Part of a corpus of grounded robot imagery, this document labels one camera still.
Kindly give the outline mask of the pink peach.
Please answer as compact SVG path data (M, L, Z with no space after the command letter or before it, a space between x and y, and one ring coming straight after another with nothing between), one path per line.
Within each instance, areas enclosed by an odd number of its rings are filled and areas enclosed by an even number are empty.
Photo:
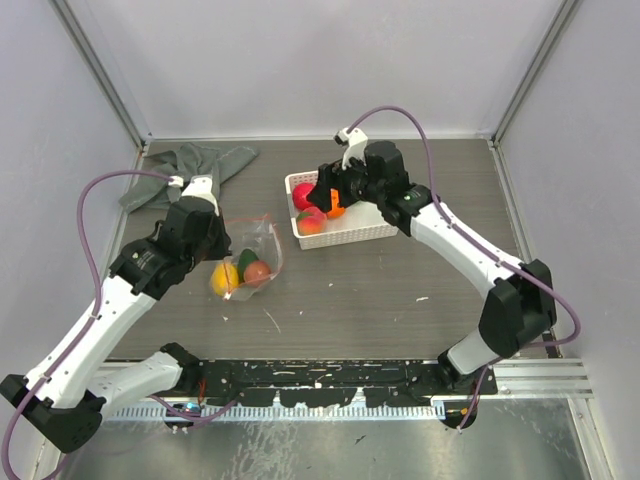
M296 217L298 233L302 236L317 235L325 231L327 216L315 206L301 211Z

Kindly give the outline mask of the brown passion fruit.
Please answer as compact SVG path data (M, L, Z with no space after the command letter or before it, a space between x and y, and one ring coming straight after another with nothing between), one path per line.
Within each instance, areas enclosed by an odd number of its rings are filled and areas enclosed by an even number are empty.
M271 278L271 268L268 263L256 260L247 265L243 272L243 281L251 287L259 287Z

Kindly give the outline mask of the green avocado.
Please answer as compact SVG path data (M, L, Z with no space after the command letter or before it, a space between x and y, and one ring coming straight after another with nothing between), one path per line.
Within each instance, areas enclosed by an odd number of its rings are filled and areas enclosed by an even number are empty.
M250 248L245 248L239 255L237 269L240 276L244 275L246 268L253 262L258 261L258 255Z

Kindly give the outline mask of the yellow lemon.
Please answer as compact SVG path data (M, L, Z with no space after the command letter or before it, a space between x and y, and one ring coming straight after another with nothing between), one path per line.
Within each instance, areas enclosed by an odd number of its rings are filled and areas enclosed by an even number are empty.
M210 277L210 286L216 295L224 297L231 294L239 285L239 273L233 263L220 262L216 265Z

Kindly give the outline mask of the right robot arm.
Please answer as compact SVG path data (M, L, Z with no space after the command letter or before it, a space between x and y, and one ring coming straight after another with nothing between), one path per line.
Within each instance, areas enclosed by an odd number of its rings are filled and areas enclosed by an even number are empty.
M326 212L333 193L344 208L375 205L388 224L447 260L483 298L478 326L438 357L447 392L462 393L478 369L514 356L555 325L550 269L539 260L523 263L467 229L428 187L410 180L393 142L376 141L356 157L321 165L309 200Z

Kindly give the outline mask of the clear zip top bag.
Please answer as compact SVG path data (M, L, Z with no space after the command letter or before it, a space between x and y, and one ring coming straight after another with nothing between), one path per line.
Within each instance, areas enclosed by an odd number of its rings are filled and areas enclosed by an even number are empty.
M269 215L227 221L230 254L215 262L209 279L214 294L225 301L247 301L280 273L283 249Z

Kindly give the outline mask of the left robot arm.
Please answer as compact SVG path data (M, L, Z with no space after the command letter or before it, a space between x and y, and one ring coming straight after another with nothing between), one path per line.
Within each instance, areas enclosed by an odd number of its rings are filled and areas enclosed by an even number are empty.
M202 363L177 343L114 375L95 374L124 334L201 262L221 260L231 240L214 198L187 195L153 233L126 244L83 316L37 367L11 374L1 394L60 452L80 449L102 421L137 400L199 387Z

